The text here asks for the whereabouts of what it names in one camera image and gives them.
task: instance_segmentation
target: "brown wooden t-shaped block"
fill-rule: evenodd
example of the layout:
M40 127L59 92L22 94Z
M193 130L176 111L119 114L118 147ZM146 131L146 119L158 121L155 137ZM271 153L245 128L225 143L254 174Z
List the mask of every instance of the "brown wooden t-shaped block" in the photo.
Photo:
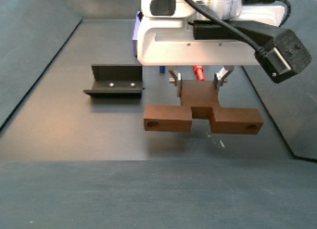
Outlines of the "brown wooden t-shaped block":
M147 105L143 112L143 129L189 133L192 131L192 108Z

